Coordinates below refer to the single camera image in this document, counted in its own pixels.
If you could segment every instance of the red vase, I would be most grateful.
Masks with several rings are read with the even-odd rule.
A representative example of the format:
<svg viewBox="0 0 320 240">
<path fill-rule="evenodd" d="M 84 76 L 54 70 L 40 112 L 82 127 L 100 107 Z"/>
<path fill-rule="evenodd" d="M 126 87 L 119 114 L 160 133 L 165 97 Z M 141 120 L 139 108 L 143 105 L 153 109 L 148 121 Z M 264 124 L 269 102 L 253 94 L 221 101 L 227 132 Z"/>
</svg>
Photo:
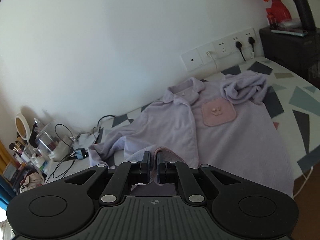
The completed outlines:
<svg viewBox="0 0 320 240">
<path fill-rule="evenodd" d="M 272 0 L 271 11 L 276 18 L 277 23 L 286 19 L 292 19 L 289 10 L 281 0 Z"/>
</svg>

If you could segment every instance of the bed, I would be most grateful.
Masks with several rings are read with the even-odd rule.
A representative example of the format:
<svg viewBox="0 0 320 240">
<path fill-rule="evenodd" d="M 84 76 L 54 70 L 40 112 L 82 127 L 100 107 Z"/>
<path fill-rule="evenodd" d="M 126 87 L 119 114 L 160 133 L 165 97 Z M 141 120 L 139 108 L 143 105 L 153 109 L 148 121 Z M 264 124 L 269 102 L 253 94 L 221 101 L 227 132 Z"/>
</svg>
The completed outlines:
<svg viewBox="0 0 320 240">
<path fill-rule="evenodd" d="M 268 93 L 264 104 L 290 156 L 297 179 L 320 161 L 320 90 L 295 73 L 264 57 L 251 59 L 202 81 L 214 81 L 226 74 L 252 70 L 268 75 Z M 102 123 L 101 141 L 113 129 L 132 123 L 148 105 Z M 119 151 L 108 159 L 109 166 L 124 160 Z"/>
</svg>

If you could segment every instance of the shirt sleeve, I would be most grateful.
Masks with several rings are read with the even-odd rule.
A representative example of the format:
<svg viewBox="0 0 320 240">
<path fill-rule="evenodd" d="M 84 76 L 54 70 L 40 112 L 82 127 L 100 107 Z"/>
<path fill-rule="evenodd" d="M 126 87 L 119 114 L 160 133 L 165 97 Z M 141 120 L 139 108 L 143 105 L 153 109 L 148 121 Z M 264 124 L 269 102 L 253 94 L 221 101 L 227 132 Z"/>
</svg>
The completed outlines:
<svg viewBox="0 0 320 240">
<path fill-rule="evenodd" d="M 90 166 L 97 164 L 107 164 L 104 160 L 111 157 L 115 152 L 123 150 L 125 146 L 126 137 L 133 135 L 146 125 L 148 120 L 147 111 L 143 111 L 141 115 L 131 124 L 119 127 L 106 136 L 104 142 L 93 144 L 89 146 L 89 160 Z"/>
</svg>

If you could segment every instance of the white cable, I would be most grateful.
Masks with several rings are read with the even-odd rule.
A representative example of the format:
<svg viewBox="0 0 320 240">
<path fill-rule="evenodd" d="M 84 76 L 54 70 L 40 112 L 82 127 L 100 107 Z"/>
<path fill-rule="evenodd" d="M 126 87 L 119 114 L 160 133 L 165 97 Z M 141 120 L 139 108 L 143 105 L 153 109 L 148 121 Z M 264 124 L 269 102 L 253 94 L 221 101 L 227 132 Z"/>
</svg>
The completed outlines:
<svg viewBox="0 0 320 240">
<path fill-rule="evenodd" d="M 308 176 L 306 177 L 305 181 L 303 182 L 301 188 L 300 188 L 300 189 L 298 190 L 298 192 L 293 196 L 293 198 L 295 198 L 295 197 L 301 192 L 301 190 L 303 189 L 303 187 L 304 187 L 305 184 L 307 183 L 308 179 L 310 178 L 312 172 L 313 172 L 313 167 L 311 167 L 311 170 L 310 170 Z"/>
<path fill-rule="evenodd" d="M 219 72 L 218 70 L 218 65 L 216 63 L 216 61 L 213 59 L 212 55 L 211 55 L 211 52 L 210 51 L 207 51 L 207 55 L 213 60 L 214 64 L 216 65 L 216 70 L 217 70 L 217 73 Z"/>
</svg>

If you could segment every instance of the phone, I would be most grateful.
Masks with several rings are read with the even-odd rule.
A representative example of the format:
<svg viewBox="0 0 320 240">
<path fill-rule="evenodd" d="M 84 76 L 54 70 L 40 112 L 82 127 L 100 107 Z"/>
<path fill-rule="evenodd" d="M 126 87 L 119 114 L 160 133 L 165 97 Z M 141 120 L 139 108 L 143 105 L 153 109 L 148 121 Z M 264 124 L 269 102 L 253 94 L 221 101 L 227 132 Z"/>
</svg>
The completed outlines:
<svg viewBox="0 0 320 240">
<path fill-rule="evenodd" d="M 277 28 L 271 30 L 271 32 L 294 35 L 294 36 L 299 36 L 299 37 L 304 37 L 304 36 L 308 35 L 308 32 L 305 30 L 293 29 L 293 28 L 281 28 L 281 27 L 277 27 Z"/>
</svg>

